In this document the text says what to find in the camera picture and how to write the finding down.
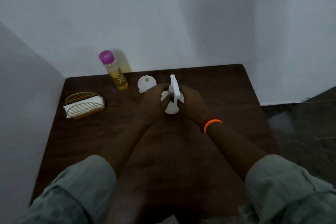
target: person's right hand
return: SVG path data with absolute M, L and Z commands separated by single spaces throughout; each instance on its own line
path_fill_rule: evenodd
M 177 106 L 189 119 L 200 127 L 206 119 L 213 118 L 207 104 L 198 91 L 185 86 L 180 86 L 180 91 L 184 96 L 184 103 L 178 101 Z

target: brown tabletop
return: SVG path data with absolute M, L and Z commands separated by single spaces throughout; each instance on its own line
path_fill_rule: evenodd
M 211 111 L 269 153 L 278 153 L 264 113 L 242 65 L 223 65 L 125 74 L 129 88 L 119 91 L 109 75 L 65 81 L 32 199 L 66 167 L 97 154 L 105 140 L 121 132 L 141 101 L 137 81 L 153 76 L 196 89 Z M 66 119 L 67 96 L 90 91 L 106 109 L 81 120 Z M 172 214 L 179 221 L 237 214 L 249 199 L 243 181 L 211 140 L 180 113 L 164 115 L 142 137 L 118 179 L 109 223 L 156 223 Z

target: spray bottle head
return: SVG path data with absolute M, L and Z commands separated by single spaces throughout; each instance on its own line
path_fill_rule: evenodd
M 177 83 L 177 80 L 175 78 L 175 75 L 171 74 L 170 75 L 170 86 L 169 86 L 169 90 L 168 90 L 168 94 L 173 93 L 174 95 L 174 105 L 177 106 L 177 100 L 180 97 L 180 88 L 179 85 Z

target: spray bottle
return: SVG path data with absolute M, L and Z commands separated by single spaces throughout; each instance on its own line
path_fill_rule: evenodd
M 180 92 L 179 85 L 177 83 L 177 80 L 175 78 L 175 75 L 170 75 L 170 86 L 168 88 L 168 91 L 163 91 L 161 93 L 161 101 L 163 101 L 167 95 L 173 93 L 174 95 L 174 102 L 169 102 L 165 112 L 168 114 L 175 114 L 180 109 L 177 106 L 177 101 L 180 100 L 182 103 L 184 103 L 184 97 L 183 94 Z

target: shirt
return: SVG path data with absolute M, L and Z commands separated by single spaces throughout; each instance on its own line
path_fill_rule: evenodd
M 104 224 L 116 182 L 109 163 L 90 156 L 61 172 L 14 223 Z M 278 155 L 256 162 L 245 186 L 252 203 L 239 210 L 249 224 L 335 223 L 333 186 Z M 178 221 L 171 216 L 162 223 Z

